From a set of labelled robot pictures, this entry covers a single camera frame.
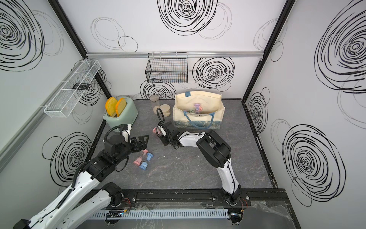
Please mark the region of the pink hourglass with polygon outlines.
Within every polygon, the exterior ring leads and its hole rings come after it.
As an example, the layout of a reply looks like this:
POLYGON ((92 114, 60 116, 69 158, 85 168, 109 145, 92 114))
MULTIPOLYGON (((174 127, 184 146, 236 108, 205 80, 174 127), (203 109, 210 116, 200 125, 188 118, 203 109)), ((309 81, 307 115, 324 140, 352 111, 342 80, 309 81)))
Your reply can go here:
POLYGON ((158 136, 166 136, 166 132, 162 127, 155 127, 153 129, 153 132, 157 134, 158 136))
POLYGON ((138 157, 138 158, 136 158, 135 160, 134 160, 134 164, 136 165, 136 166, 140 166, 144 161, 146 161, 146 159, 147 159, 147 154, 148 154, 148 150, 146 150, 146 149, 144 149, 144 150, 142 150, 141 151, 141 155, 138 157))

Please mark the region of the blue hourglass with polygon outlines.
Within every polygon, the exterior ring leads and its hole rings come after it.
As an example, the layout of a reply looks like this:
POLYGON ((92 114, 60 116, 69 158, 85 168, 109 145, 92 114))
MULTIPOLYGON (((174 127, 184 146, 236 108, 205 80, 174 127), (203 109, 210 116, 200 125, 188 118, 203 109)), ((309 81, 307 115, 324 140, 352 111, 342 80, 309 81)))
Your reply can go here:
POLYGON ((152 153, 146 153, 143 156, 143 160, 139 166, 140 169, 142 170, 146 170, 148 167, 148 162, 154 157, 154 155, 152 153))

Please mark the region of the purple hourglass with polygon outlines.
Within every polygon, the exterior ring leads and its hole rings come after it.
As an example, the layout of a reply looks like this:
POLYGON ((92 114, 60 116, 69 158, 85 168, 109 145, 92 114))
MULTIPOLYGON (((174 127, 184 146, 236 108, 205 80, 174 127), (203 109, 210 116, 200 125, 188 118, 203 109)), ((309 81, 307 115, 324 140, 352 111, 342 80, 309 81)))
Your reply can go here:
POLYGON ((202 107, 201 107, 201 105, 199 104, 199 103, 195 103, 194 104, 194 108, 195 108, 195 113, 196 114, 199 114, 199 113, 201 113, 201 111, 202 111, 202 107))

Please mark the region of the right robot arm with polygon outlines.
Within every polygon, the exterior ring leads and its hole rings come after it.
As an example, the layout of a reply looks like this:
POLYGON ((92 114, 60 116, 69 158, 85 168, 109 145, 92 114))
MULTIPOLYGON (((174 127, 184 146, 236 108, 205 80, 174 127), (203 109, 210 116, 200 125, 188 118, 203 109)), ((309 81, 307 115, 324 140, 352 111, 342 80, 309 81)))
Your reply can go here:
POLYGON ((232 149, 213 129, 201 133, 181 132, 175 129, 171 122, 167 124, 160 122, 153 132, 165 146, 171 145, 175 149, 180 147, 199 149, 206 161, 217 169, 222 189, 226 193, 226 202, 233 206, 239 201, 242 188, 232 168, 232 149))

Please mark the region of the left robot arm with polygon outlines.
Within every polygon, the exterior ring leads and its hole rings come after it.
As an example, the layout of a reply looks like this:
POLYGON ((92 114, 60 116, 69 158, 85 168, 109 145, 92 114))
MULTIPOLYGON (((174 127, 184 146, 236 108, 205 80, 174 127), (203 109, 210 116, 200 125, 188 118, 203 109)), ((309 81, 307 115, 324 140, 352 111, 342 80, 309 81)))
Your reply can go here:
POLYGON ((82 205, 77 204, 95 187, 117 170, 117 165, 128 161, 132 153, 147 148, 149 136, 131 137, 131 125, 122 124, 111 128, 104 136, 104 149, 94 158, 81 164, 70 186, 53 202, 31 219, 21 219, 15 229, 76 228, 91 215, 110 204, 125 201, 119 186, 110 182, 82 205))

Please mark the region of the cream canvas tote bag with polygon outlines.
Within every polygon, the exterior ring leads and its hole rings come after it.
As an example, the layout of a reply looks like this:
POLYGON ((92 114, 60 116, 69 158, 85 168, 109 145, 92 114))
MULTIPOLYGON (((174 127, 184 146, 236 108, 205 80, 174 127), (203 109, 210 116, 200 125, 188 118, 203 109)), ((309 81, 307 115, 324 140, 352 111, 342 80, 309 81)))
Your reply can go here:
POLYGON ((181 129, 219 129, 225 107, 222 95, 205 91, 188 91, 175 95, 173 125, 181 129))

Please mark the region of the mint green toaster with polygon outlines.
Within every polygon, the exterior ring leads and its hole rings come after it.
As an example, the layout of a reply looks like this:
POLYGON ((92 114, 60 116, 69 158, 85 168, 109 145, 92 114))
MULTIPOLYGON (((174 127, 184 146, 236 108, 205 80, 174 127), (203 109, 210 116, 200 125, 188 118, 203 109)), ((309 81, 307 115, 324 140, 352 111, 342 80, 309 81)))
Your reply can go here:
POLYGON ((134 100, 126 96, 119 96, 117 98, 126 102, 124 110, 119 116, 116 116, 116 113, 114 113, 113 116, 109 116, 108 112, 106 111, 103 116, 104 120, 107 122, 110 128, 121 124, 133 125, 138 116, 138 110, 134 100))

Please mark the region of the tall glass jar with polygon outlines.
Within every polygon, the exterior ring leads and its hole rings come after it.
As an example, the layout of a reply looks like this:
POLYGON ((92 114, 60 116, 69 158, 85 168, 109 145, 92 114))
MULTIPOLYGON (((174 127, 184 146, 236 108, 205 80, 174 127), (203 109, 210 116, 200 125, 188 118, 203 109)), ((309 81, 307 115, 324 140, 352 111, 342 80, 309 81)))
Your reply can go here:
POLYGON ((160 98, 158 95, 152 95, 149 97, 154 114, 157 114, 157 109, 160 108, 160 98))

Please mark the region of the right yellow toast slice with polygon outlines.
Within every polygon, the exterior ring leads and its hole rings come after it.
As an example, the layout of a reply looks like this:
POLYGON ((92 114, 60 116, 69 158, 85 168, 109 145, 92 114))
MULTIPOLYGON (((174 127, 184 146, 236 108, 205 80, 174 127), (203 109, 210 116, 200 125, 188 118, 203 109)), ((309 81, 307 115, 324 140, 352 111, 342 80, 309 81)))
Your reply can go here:
POLYGON ((127 102, 125 98, 121 98, 118 100, 116 106, 115 106, 115 112, 116 112, 116 116, 119 117, 121 115, 121 113, 123 112, 123 110, 125 109, 125 107, 127 106, 127 102))

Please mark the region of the yellow toast slice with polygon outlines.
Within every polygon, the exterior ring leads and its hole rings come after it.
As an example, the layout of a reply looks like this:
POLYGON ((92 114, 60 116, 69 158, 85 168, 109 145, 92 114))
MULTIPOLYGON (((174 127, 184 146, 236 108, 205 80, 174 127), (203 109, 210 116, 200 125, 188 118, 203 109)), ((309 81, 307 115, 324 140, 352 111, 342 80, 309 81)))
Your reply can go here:
POLYGON ((105 103, 105 109, 107 111, 107 114, 111 117, 115 116, 116 114, 116 105, 118 101, 114 97, 110 97, 106 103, 105 103))
POLYGON ((119 117, 121 115, 121 113, 123 112, 123 110, 125 109, 125 107, 127 106, 127 102, 125 98, 121 98, 118 100, 116 106, 115 106, 115 112, 116 112, 116 116, 119 117))

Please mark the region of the left yellow toast slice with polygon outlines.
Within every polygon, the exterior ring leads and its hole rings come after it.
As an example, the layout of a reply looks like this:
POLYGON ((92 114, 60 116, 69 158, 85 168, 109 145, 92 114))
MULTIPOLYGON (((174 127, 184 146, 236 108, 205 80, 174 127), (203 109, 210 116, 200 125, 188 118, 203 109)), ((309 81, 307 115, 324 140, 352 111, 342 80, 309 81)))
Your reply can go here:
POLYGON ((105 109, 107 111, 107 114, 111 117, 115 116, 116 114, 116 105, 118 101, 114 97, 110 97, 106 103, 105 103, 105 109))

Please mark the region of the black item in shelf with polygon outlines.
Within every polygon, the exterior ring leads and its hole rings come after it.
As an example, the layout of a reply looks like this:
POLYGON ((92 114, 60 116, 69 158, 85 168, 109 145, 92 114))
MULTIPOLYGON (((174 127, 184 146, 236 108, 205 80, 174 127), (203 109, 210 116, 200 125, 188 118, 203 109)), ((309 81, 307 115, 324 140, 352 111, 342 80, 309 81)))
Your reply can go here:
POLYGON ((76 83, 72 90, 87 90, 90 87, 89 83, 76 83))

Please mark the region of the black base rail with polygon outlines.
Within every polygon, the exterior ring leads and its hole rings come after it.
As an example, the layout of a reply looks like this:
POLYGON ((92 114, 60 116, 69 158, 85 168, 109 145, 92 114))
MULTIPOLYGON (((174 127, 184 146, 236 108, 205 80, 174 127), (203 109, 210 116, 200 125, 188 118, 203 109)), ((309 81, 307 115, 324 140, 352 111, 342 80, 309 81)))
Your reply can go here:
POLYGON ((251 201, 285 200, 284 189, 242 189, 235 197, 223 189, 124 189, 123 206, 135 207, 140 203, 200 202, 219 206, 250 206, 251 201))

